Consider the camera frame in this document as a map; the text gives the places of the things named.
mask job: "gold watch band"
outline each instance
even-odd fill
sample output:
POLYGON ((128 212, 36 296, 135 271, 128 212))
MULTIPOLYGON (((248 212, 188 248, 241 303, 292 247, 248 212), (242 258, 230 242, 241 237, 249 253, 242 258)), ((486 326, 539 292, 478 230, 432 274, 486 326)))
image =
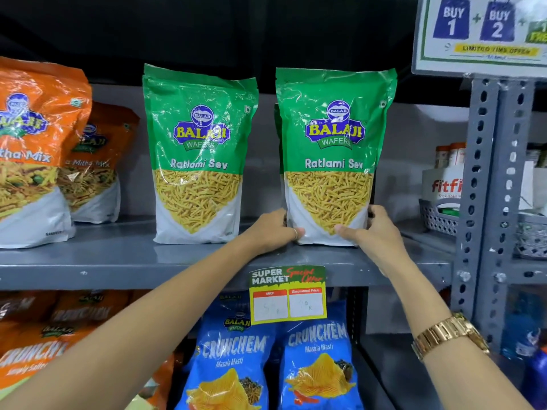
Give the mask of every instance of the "gold watch band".
POLYGON ((459 312, 423 331, 414 339, 412 348, 418 359, 423 361, 434 348, 460 337, 469 337, 482 351, 489 353, 488 344, 479 331, 459 312))

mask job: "person's right arm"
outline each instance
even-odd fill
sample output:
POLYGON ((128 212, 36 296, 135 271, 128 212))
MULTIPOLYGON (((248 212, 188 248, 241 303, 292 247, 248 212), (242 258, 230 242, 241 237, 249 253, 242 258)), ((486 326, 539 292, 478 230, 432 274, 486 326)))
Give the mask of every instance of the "person's right arm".
MULTIPOLYGON (((389 278, 415 338, 451 312, 408 256, 386 210, 382 206, 370 206, 370 210, 374 218, 369 229, 337 226, 337 232, 357 243, 389 278)), ((532 410, 498 366, 467 337, 434 348, 424 364, 446 410, 532 410)))

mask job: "person's left arm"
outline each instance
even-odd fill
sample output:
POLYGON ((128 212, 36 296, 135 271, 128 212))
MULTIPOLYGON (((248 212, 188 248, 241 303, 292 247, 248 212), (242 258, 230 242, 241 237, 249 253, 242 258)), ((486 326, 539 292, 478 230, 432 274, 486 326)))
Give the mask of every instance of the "person's left arm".
POLYGON ((0 401, 1 410, 120 410, 252 258, 304 234, 285 210, 256 223, 121 311, 0 401))

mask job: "perforated metal post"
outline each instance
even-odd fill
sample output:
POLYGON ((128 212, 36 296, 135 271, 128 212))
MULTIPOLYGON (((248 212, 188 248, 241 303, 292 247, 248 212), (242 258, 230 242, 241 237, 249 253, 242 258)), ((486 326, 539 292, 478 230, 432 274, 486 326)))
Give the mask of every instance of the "perforated metal post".
POLYGON ((495 79, 476 76, 472 81, 450 304, 452 310, 460 310, 469 318, 473 316, 498 91, 495 79))
POLYGON ((507 273, 515 247, 522 172, 532 116, 534 81, 502 80, 486 206, 475 324, 499 351, 507 299, 507 273))

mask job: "plastic basket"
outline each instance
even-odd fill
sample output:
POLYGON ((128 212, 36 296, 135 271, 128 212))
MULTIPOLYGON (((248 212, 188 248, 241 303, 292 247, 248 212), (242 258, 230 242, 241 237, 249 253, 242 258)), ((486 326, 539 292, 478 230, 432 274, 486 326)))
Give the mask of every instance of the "plastic basket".
POLYGON ((458 231, 458 220, 456 216, 449 214, 439 213, 441 204, 446 203, 460 203, 459 198, 443 198, 432 203, 428 200, 420 199, 420 216, 423 221, 423 225, 429 230, 455 236, 458 231))
POLYGON ((515 254, 547 260, 547 217, 519 214, 515 254))

